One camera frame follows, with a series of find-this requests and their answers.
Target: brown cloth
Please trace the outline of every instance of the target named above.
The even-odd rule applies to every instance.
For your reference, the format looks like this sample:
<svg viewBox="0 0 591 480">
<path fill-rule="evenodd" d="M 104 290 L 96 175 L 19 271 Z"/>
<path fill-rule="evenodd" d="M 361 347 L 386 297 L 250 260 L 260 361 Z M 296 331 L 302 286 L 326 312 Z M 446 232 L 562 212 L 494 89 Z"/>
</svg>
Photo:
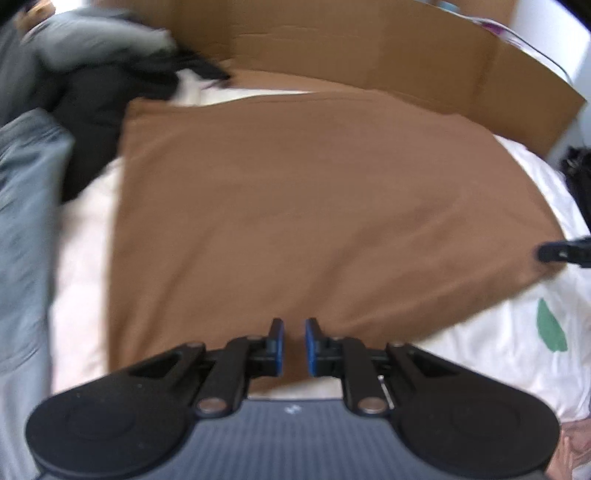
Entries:
<svg viewBox="0 0 591 480">
<path fill-rule="evenodd" d="M 128 112 L 109 366 L 304 319 L 368 346 L 413 340 L 556 273 L 548 204 L 492 134 L 374 92 Z"/>
</svg>

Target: white bedsheet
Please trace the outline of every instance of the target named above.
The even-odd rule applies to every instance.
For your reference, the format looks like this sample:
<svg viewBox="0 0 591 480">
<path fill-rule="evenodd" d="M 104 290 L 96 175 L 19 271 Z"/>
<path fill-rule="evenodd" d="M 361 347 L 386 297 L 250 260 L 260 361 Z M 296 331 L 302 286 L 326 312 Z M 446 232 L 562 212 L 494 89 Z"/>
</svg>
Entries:
<svg viewBox="0 0 591 480">
<path fill-rule="evenodd" d="M 208 88 L 181 75 L 181 105 L 211 105 L 277 92 Z M 584 220 L 560 174 L 515 142 L 499 138 L 538 185 L 567 238 L 587 235 Z M 51 311 L 53 389 L 59 392 L 106 373 L 105 301 L 113 220 L 122 159 L 63 207 L 56 298 Z M 565 333 L 568 350 L 552 352 L 537 330 L 544 299 Z M 569 265 L 560 275 L 420 342 L 420 347 L 527 390 L 563 421 L 589 415 L 591 398 L 591 270 Z M 285 388 L 271 396 L 332 397 L 334 381 Z"/>
</svg>

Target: cardboard box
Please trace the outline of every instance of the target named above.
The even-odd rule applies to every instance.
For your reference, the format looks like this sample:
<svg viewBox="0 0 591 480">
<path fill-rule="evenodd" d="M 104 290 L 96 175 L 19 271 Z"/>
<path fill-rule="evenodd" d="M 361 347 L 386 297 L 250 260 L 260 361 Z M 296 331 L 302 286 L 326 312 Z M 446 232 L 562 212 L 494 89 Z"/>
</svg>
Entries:
<svg viewBox="0 0 591 480">
<path fill-rule="evenodd" d="M 584 99 L 527 54 L 415 0 L 96 0 L 128 7 L 240 69 L 379 89 L 459 113 L 545 156 Z M 509 0 L 465 0 L 510 17 Z"/>
</svg>

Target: ribbed gray surface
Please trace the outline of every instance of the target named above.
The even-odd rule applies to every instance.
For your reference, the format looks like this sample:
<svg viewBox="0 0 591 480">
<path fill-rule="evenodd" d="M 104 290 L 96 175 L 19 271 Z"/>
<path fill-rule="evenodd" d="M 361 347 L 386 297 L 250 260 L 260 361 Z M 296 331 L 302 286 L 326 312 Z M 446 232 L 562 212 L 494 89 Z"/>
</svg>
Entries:
<svg viewBox="0 0 591 480">
<path fill-rule="evenodd" d="M 458 480 L 418 460 L 383 420 L 341 400 L 254 401 L 203 421 L 176 456 L 141 480 Z M 522 480 L 542 480 L 541 474 Z"/>
</svg>

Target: black bag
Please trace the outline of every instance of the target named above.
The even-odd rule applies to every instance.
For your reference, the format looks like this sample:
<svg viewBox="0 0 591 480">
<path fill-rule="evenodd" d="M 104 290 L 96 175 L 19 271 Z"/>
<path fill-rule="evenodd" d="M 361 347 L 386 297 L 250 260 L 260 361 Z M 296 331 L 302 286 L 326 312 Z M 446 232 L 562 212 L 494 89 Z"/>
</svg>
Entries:
<svg viewBox="0 0 591 480">
<path fill-rule="evenodd" d="M 591 229 L 591 148 L 570 147 L 560 170 L 583 218 Z"/>
</svg>

